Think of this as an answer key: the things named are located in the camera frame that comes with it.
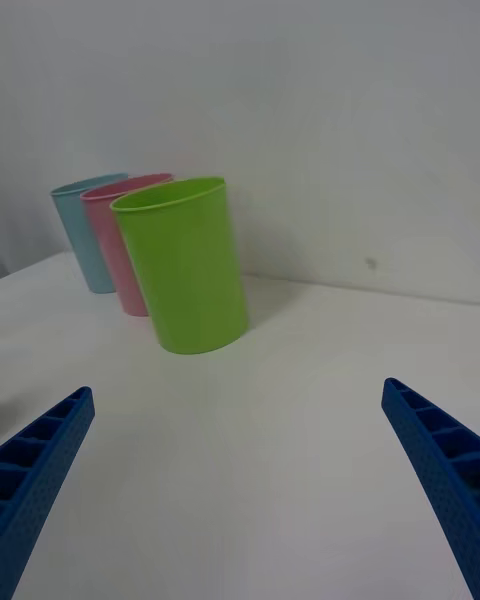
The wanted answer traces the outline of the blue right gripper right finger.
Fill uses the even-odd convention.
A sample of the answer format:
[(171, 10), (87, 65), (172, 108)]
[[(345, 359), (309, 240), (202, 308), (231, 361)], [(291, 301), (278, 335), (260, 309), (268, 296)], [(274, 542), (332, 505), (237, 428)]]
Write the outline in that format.
[(394, 378), (381, 407), (423, 487), (474, 599), (480, 596), (480, 438)]

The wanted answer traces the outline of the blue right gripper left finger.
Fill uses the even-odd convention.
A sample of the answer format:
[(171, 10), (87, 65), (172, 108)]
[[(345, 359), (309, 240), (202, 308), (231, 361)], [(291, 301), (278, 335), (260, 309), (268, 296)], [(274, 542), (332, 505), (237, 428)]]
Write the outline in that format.
[(13, 597), (94, 416), (82, 386), (1, 445), (1, 598)]

